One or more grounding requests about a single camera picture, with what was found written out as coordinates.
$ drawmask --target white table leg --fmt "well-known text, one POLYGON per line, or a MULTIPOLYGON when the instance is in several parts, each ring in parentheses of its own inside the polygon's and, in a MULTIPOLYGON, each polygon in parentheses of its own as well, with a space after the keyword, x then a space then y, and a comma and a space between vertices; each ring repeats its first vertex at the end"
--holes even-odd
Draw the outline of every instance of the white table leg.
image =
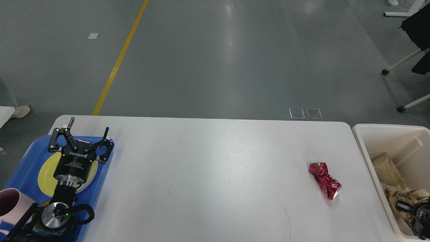
POLYGON ((424 0, 415 0, 412 4, 412 7, 408 12, 384 12, 384 16, 402 16, 402 17, 410 17, 414 13, 420 10, 421 5, 423 5, 424 0))

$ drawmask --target red can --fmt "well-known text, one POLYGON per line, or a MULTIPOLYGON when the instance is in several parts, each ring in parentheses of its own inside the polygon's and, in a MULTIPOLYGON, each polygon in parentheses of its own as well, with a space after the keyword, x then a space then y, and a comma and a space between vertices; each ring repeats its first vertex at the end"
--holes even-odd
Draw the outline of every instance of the red can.
POLYGON ((317 162, 309 165, 309 173, 313 175, 316 182, 318 183, 321 191, 327 193, 327 198, 333 200, 342 185, 329 174, 329 169, 325 162, 317 162))

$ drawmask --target trash bin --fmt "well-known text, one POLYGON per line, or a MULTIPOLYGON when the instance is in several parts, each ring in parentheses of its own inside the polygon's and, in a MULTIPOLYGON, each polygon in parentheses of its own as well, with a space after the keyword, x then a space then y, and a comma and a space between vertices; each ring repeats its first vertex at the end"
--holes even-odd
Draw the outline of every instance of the trash bin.
POLYGON ((353 132, 394 234, 402 241, 422 241, 400 231, 371 159, 388 153, 408 187, 430 191, 430 130, 409 125, 357 124, 353 132))

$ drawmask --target crumpled paper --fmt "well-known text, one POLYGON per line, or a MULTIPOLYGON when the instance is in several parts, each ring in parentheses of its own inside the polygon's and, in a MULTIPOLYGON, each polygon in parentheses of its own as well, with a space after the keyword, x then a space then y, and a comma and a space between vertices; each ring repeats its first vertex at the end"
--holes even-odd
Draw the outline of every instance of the crumpled paper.
POLYGON ((430 192, 428 192, 426 189, 415 190, 409 187, 403 189, 400 186, 388 186, 387 191, 388 203, 390 204, 391 211, 393 212, 394 216, 401 217, 407 222, 410 222, 411 215, 396 209, 397 200, 407 202, 412 206, 415 206, 427 202, 427 199, 430 196, 430 192))
POLYGON ((387 153, 373 158, 372 164, 381 185, 383 185, 385 195, 387 196, 388 203, 390 204, 394 216, 410 222, 411 215, 396 209, 397 200, 407 202, 414 206, 427 202, 430 192, 425 189, 416 190, 407 187, 405 180, 402 175, 400 175, 399 170, 397 170, 396 165, 387 153))

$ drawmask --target person's shoe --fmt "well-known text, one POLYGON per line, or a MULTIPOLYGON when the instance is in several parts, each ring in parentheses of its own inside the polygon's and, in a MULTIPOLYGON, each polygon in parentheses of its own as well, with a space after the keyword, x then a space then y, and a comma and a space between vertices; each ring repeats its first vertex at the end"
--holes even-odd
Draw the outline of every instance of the person's shoe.
POLYGON ((28 105, 15 107, 15 112, 12 114, 12 116, 10 116, 9 119, 25 117, 30 112, 30 110, 31 108, 28 105))

